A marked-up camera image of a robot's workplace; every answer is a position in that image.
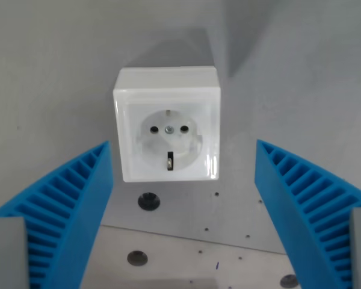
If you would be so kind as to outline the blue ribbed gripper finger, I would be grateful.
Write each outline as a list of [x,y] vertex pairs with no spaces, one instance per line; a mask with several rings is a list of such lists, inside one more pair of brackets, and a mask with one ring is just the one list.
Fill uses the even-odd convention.
[[361,190],[263,140],[255,185],[301,287],[353,288],[350,219]]
[[0,207],[0,217],[25,222],[30,288],[80,287],[113,185],[106,141]]

